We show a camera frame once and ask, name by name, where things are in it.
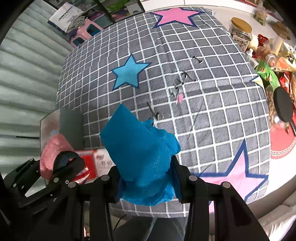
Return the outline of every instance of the white bag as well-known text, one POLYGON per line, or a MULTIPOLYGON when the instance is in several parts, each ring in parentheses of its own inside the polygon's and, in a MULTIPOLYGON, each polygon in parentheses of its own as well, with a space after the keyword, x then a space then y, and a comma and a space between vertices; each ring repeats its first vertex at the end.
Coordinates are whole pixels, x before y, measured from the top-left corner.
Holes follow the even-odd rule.
POLYGON ((83 13, 81 9, 66 2, 50 17, 49 21, 66 33, 71 22, 83 13))

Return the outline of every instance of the corrugated metal shutter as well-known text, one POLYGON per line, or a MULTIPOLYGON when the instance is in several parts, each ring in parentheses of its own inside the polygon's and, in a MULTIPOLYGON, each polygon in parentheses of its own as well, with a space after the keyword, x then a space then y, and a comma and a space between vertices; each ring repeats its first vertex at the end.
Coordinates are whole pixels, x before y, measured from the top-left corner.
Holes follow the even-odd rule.
MULTIPOLYGON (((4 177, 40 157, 40 119, 55 109, 65 57, 71 45, 47 21, 56 10, 34 1, 0 45, 0 171, 4 177)), ((40 188, 40 179, 35 187, 40 188)))

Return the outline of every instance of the black oval object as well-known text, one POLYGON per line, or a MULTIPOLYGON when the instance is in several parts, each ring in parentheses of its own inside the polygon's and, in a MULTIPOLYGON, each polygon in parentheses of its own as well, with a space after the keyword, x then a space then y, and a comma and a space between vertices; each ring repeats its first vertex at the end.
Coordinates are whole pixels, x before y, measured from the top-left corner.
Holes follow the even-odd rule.
POLYGON ((283 122, 290 122, 292 120, 292 101, 288 92, 281 86, 274 90, 274 106, 278 117, 283 122))

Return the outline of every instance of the brown lid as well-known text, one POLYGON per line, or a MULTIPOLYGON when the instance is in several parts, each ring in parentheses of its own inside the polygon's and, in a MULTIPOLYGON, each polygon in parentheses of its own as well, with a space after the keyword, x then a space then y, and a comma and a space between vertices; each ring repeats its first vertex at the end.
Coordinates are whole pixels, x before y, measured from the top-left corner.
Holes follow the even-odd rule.
POLYGON ((241 31, 244 31, 246 33, 252 32, 252 27, 247 22, 245 22, 240 18, 232 18, 231 22, 235 27, 237 27, 241 31))

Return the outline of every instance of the jar label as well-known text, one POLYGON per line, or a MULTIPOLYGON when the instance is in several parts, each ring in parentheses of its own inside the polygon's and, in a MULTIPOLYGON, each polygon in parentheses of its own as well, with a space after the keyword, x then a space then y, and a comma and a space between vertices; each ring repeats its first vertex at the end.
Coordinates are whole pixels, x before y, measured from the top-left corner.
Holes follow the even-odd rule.
POLYGON ((236 36, 236 35, 233 35, 232 38, 233 38, 233 40, 234 40, 236 43, 238 43, 238 45, 241 47, 242 51, 245 52, 246 49, 247 49, 247 47, 248 47, 248 45, 249 45, 249 43, 250 43, 250 41, 245 40, 245 39, 243 39, 243 38, 240 38, 240 37, 238 37, 238 36, 236 36))

